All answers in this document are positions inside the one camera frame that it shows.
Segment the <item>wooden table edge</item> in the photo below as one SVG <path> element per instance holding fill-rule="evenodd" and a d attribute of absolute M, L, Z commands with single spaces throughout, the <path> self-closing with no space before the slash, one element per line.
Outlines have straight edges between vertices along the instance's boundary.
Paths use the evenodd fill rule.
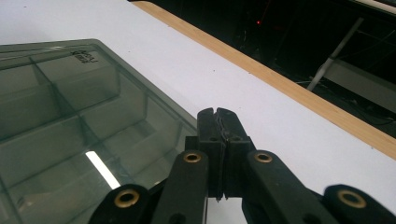
<path fill-rule="evenodd" d="M 288 95 L 291 99 L 304 105 L 346 132 L 356 136 L 371 147 L 396 160 L 395 138 L 348 114 L 343 109 L 323 100 L 311 91 L 295 84 L 265 65 L 256 62 L 247 55 L 224 44 L 215 37 L 201 31 L 161 7 L 146 1 L 133 2 L 133 4 L 195 42 L 214 51 L 231 63 L 245 69 L 250 74 Z"/>

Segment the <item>transparent lid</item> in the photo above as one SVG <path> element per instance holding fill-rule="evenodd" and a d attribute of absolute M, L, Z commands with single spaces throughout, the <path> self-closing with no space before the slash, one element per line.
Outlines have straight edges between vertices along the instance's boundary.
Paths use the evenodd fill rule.
<path fill-rule="evenodd" d="M 195 120 L 97 40 L 0 47 L 0 223 L 87 223 L 164 180 Z"/>

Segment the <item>white table surface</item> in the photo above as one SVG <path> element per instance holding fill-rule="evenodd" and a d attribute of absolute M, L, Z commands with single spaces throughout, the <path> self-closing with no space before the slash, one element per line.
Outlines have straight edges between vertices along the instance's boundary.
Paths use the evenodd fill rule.
<path fill-rule="evenodd" d="M 0 2 L 0 45 L 96 38 L 196 117 L 224 107 L 310 189 L 361 189 L 396 214 L 396 162 L 125 0 Z M 207 223 L 244 223 L 239 200 Z"/>

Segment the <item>table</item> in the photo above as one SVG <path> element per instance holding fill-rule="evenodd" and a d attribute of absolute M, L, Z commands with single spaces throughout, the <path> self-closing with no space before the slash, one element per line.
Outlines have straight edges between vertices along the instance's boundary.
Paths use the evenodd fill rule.
<path fill-rule="evenodd" d="M 99 39 L 190 114 L 237 113 L 308 188 L 344 183 L 396 213 L 394 138 L 151 3 L 9 0 L 0 21 L 0 45 Z M 208 223 L 243 223 L 239 202 L 209 201 Z"/>

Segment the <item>brass screw insert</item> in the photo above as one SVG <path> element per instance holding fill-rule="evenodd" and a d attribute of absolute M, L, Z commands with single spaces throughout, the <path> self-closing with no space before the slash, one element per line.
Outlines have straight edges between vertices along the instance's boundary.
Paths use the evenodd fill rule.
<path fill-rule="evenodd" d="M 254 155 L 254 159 L 262 163 L 268 163 L 272 161 L 272 157 L 263 152 L 256 153 L 256 155 Z"/>
<path fill-rule="evenodd" d="M 114 204 L 118 208 L 130 207 L 139 201 L 139 193 L 134 189 L 125 189 L 117 194 Z"/>
<path fill-rule="evenodd" d="M 201 160 L 201 155 L 196 154 L 196 153 L 187 153 L 184 156 L 184 161 L 186 162 L 198 162 Z"/>
<path fill-rule="evenodd" d="M 339 190 L 337 196 L 341 202 L 354 208 L 364 208 L 367 205 L 367 202 L 359 194 L 347 189 Z"/>

